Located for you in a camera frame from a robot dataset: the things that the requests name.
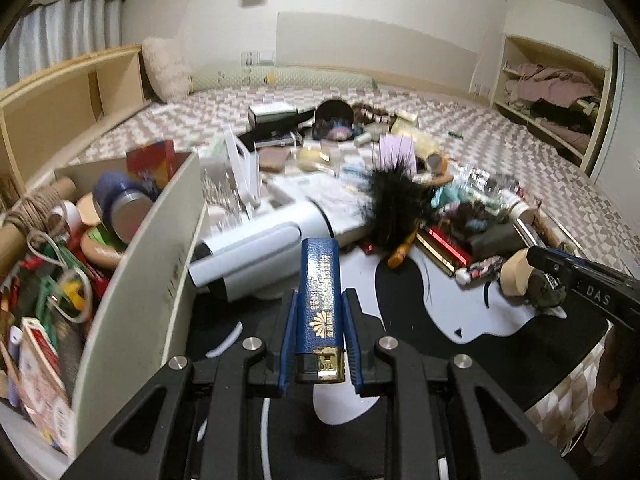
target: white door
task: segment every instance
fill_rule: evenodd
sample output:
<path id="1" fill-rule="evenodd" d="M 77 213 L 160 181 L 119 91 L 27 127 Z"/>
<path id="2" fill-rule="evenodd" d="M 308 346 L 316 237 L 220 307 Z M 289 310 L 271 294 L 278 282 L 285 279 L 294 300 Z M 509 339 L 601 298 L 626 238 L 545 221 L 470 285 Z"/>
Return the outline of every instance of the white door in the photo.
<path id="1" fill-rule="evenodd" d="M 591 181 L 640 234 L 640 58 L 620 44 L 611 118 Z"/>

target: gold flower logo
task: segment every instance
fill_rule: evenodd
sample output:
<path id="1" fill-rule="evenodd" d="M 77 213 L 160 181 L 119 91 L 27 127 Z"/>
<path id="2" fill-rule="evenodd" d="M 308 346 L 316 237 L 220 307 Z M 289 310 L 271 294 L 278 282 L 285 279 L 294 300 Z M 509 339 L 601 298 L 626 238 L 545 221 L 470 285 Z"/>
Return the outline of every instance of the gold flower logo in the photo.
<path id="1" fill-rule="evenodd" d="M 329 333 L 329 336 L 332 336 L 334 332 L 333 316 L 327 316 L 326 311 L 322 310 L 314 316 L 314 320 L 309 323 L 309 326 L 316 333 L 316 336 L 322 339 L 327 336 L 327 333 Z"/>

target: bed sheet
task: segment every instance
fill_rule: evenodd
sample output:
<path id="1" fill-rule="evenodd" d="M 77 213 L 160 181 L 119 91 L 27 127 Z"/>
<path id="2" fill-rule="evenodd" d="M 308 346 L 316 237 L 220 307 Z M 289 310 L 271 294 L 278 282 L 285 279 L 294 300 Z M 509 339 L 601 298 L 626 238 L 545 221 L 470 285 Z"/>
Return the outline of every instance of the bed sheet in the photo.
<path id="1" fill-rule="evenodd" d="M 198 92 L 176 104 L 153 104 L 142 110 L 71 163 L 123 156 L 133 146 L 161 139 L 173 139 L 177 150 L 188 150 L 220 135 L 223 123 L 231 124 L 236 134 L 243 133 L 248 128 L 248 106 L 253 103 L 285 100 L 306 108 L 329 98 L 370 102 L 390 112 L 416 112 L 421 129 L 433 135 L 450 157 L 488 171 L 514 174 L 531 194 L 542 199 L 591 260 L 624 270 L 616 254 L 619 248 L 640 259 L 640 237 L 624 224 L 604 194 L 526 127 L 490 108 L 430 100 L 409 91 L 241 88 Z M 597 343 L 564 381 L 527 411 L 555 446 L 564 447 L 593 412 L 591 394 L 603 344 L 604 340 Z"/>

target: lighter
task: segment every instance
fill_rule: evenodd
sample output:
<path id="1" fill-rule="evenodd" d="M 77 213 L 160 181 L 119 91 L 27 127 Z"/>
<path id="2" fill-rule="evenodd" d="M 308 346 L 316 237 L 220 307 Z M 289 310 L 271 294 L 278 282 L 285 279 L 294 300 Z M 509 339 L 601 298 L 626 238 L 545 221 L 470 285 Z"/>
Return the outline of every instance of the lighter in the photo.
<path id="1" fill-rule="evenodd" d="M 344 382 L 340 259 L 333 239 L 302 241 L 296 319 L 296 381 Z"/>

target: pillow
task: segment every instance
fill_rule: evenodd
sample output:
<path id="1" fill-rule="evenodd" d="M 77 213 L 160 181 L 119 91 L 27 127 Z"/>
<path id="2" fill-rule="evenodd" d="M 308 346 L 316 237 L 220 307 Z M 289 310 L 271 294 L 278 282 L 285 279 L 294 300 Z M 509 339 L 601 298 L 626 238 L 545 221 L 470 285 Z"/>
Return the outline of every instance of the pillow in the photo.
<path id="1" fill-rule="evenodd" d="M 165 103 L 186 99 L 191 89 L 190 71 L 175 40 L 146 38 L 142 59 L 156 95 Z"/>
<path id="2" fill-rule="evenodd" d="M 304 88 L 376 88 L 373 78 L 340 70 L 299 66 L 238 66 L 210 64 L 193 73 L 193 92 L 241 86 L 302 86 Z"/>

